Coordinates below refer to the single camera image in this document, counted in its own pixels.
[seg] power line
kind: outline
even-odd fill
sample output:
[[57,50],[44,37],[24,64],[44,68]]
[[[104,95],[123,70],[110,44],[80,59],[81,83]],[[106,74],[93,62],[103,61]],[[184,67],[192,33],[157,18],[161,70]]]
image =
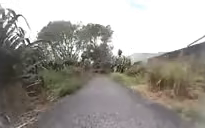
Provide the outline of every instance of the power line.
[[202,36],[202,37],[200,37],[199,39],[195,40],[194,42],[190,43],[187,47],[190,47],[192,44],[198,42],[199,40],[201,40],[201,39],[203,39],[203,38],[205,38],[205,35]]

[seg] overcast sky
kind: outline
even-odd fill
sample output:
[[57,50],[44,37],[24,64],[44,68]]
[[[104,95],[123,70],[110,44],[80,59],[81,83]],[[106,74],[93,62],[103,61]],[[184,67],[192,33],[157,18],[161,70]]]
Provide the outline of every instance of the overcast sky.
[[111,25],[114,30],[114,51],[120,48],[125,55],[176,50],[205,34],[205,0],[0,2],[27,18],[32,36],[54,20]]

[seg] paved path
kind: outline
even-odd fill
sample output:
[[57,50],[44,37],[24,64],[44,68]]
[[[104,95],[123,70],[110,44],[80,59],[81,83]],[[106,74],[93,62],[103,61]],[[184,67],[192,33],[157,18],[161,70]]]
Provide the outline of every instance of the paved path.
[[188,128],[176,113],[100,76],[42,115],[39,128]]

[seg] bush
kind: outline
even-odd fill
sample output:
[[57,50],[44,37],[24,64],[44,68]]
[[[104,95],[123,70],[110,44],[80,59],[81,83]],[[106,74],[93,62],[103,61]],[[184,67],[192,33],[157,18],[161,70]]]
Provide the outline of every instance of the bush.
[[55,97],[71,94],[81,87],[84,78],[81,69],[69,67],[62,71],[43,70],[40,75],[44,79],[45,88]]
[[177,96],[186,96],[192,85],[189,65],[179,62],[157,62],[148,69],[149,88],[152,91],[173,90]]

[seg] grass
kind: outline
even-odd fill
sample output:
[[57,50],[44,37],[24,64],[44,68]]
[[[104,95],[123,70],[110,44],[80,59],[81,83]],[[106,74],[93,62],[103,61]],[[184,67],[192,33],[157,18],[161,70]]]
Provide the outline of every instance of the grass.
[[176,111],[182,118],[205,125],[204,64],[158,61],[143,68],[133,65],[124,74],[111,76],[143,97]]
[[73,67],[62,71],[43,70],[40,74],[44,79],[45,88],[55,98],[75,92],[87,79],[87,74],[83,75],[81,69]]
[[145,83],[145,79],[140,75],[132,77],[126,74],[112,73],[111,78],[126,86],[136,86]]

